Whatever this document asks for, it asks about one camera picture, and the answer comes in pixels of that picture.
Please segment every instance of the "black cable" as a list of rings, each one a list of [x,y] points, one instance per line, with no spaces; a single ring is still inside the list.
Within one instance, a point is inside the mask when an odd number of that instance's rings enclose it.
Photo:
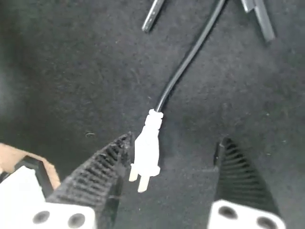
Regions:
[[[194,58],[194,56],[196,55],[196,53],[200,49],[201,45],[203,44],[203,42],[205,41],[209,32],[211,31],[212,27],[214,26],[220,12],[222,11],[225,2],[226,2],[226,0],[218,0],[210,18],[209,18],[209,20],[207,22],[207,24],[203,28],[203,31],[201,32],[201,34],[200,34],[198,40],[196,41],[195,45],[189,50],[188,54],[184,57],[181,64],[179,65],[179,67],[177,68],[177,70],[175,71],[175,73],[172,75],[169,82],[165,86],[165,88],[164,88],[164,90],[163,90],[163,92],[162,92],[162,94],[161,94],[161,96],[158,100],[158,103],[155,107],[156,112],[161,111],[161,109],[162,109],[168,95],[170,94],[172,88],[177,83],[177,81],[179,80],[179,78],[181,77],[181,75],[183,74],[185,69],[187,68],[187,66],[190,64],[190,62],[192,61],[192,59]]]

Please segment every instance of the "white plug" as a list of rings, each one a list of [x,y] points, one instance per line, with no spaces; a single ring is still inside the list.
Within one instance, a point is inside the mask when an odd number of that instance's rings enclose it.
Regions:
[[[149,110],[142,132],[134,142],[134,163],[130,171],[129,181],[136,181],[141,176],[138,192],[145,192],[150,177],[160,173],[159,161],[159,129],[163,113]]]

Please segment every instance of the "cardboard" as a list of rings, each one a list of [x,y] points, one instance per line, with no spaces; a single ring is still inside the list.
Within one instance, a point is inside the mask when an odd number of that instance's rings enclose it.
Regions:
[[[45,158],[0,143],[0,168],[2,168],[4,171],[12,173],[14,171],[15,165],[25,156],[31,156],[43,162],[54,189],[56,189],[61,184],[54,165],[48,162]]]

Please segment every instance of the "power cord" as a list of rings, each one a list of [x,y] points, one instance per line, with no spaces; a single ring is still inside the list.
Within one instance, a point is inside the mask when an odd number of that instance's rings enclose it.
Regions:
[[[226,0],[217,0],[217,3],[204,26],[198,40],[194,46],[189,50],[181,64],[174,72],[169,82],[165,86],[161,96],[157,102],[155,109],[151,109],[146,117],[145,125],[142,132],[137,137],[134,143],[134,163],[132,164],[129,181],[136,181],[138,175],[141,176],[138,187],[138,192],[147,190],[150,177],[157,176],[160,173],[159,161],[159,129],[162,124],[163,113],[161,112],[163,105],[172,91],[174,85],[182,76],[185,69],[189,66],[194,56],[199,51],[201,45],[207,38],[211,29],[222,11]]]

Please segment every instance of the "black carpet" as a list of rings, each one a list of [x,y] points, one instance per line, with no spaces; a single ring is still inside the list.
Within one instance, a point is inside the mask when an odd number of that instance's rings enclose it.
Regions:
[[[164,110],[161,174],[143,194],[125,183],[116,228],[206,228],[224,136],[262,173],[287,228],[305,227],[305,2],[265,2],[270,44],[254,13],[228,1]],[[213,1],[167,0],[145,34],[151,3],[1,0],[0,141],[46,157],[64,178],[139,134]]]

